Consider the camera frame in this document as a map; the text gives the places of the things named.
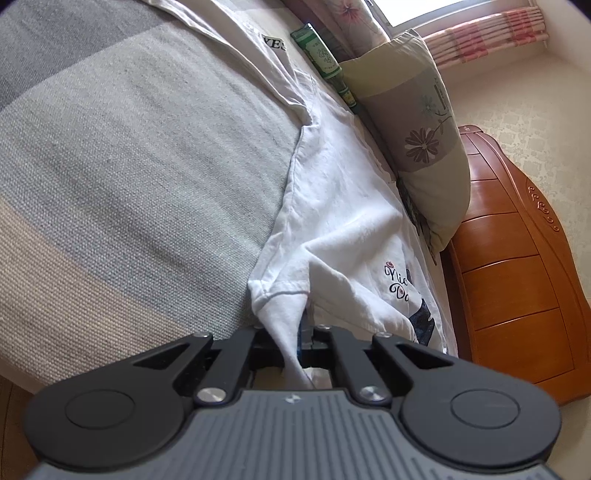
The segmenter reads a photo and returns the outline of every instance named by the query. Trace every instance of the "window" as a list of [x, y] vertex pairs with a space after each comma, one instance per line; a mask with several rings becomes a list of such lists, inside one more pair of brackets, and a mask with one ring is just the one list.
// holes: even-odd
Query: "window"
[[394, 27], [406, 23], [413, 18], [420, 17], [429, 12], [448, 7], [452, 4], [461, 4], [458, 0], [373, 0], [373, 2], [382, 11], [389, 23]]
[[394, 37], [414, 28], [423, 37], [460, 23], [514, 8], [532, 0], [365, 0], [373, 16]]

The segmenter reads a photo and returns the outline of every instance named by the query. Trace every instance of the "gray blanket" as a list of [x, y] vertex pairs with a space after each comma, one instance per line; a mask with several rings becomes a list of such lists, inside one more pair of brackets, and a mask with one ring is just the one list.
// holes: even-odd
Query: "gray blanket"
[[148, 5], [14, 3], [0, 17], [0, 375], [34, 390], [253, 322], [246, 279], [299, 128], [222, 47]]

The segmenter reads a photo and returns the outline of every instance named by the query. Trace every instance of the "wall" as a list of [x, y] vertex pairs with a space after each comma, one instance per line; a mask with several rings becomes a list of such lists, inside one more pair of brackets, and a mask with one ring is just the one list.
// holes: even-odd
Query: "wall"
[[591, 298], [591, 73], [545, 52], [447, 90], [458, 124], [477, 125], [496, 138], [544, 192]]
[[591, 73], [591, 21], [568, 0], [537, 0], [548, 29], [548, 49]]
[[441, 70], [441, 78], [448, 89], [457, 83], [481, 76], [488, 72], [510, 67], [512, 63], [523, 62], [547, 51], [543, 42], [529, 43], [517, 48], [507, 48], [466, 63], [452, 65]]

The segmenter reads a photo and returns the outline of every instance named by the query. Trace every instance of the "black circular disc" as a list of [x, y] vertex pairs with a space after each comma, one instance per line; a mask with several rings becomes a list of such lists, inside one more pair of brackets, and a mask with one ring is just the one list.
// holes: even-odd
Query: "black circular disc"
[[469, 390], [452, 399], [452, 413], [467, 425], [500, 429], [513, 423], [519, 404], [509, 395], [494, 390]]
[[184, 408], [171, 382], [162, 381], [161, 372], [130, 368], [131, 374], [98, 369], [33, 397], [24, 429], [39, 457], [66, 469], [116, 469], [153, 455], [174, 438]]
[[134, 401], [124, 393], [92, 390], [72, 398], [66, 405], [66, 416], [84, 429], [108, 429], [127, 420], [134, 408]]
[[443, 459], [508, 468], [545, 458], [556, 441], [560, 411], [529, 383], [475, 365], [420, 375], [400, 418], [418, 443]]

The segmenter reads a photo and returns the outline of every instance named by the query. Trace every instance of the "gray ribbed cover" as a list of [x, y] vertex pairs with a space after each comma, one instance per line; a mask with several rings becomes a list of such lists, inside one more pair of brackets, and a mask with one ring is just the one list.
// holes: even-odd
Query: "gray ribbed cover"
[[198, 412], [160, 456], [110, 473], [42, 464], [31, 480], [556, 480], [542, 465], [505, 475], [461, 472], [411, 445], [385, 410], [343, 391], [245, 391], [226, 408]]

